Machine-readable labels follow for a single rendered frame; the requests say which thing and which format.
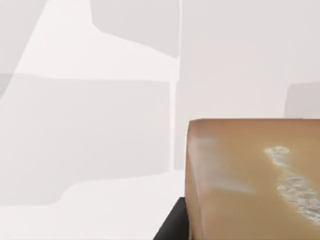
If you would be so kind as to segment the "brown bread loaf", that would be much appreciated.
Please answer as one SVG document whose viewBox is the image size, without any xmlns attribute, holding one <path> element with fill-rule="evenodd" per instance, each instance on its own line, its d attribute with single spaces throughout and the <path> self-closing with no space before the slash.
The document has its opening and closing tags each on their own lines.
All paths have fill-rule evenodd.
<svg viewBox="0 0 320 240">
<path fill-rule="evenodd" d="M 320 119 L 188 125 L 190 240 L 320 240 Z"/>
</svg>

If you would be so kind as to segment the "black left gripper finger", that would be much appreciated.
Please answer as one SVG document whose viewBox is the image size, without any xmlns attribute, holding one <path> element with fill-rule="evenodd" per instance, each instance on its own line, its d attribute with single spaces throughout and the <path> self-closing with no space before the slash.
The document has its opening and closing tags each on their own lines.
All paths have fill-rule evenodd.
<svg viewBox="0 0 320 240">
<path fill-rule="evenodd" d="M 152 240 L 189 240 L 189 235 L 185 197 L 179 197 Z"/>
</svg>

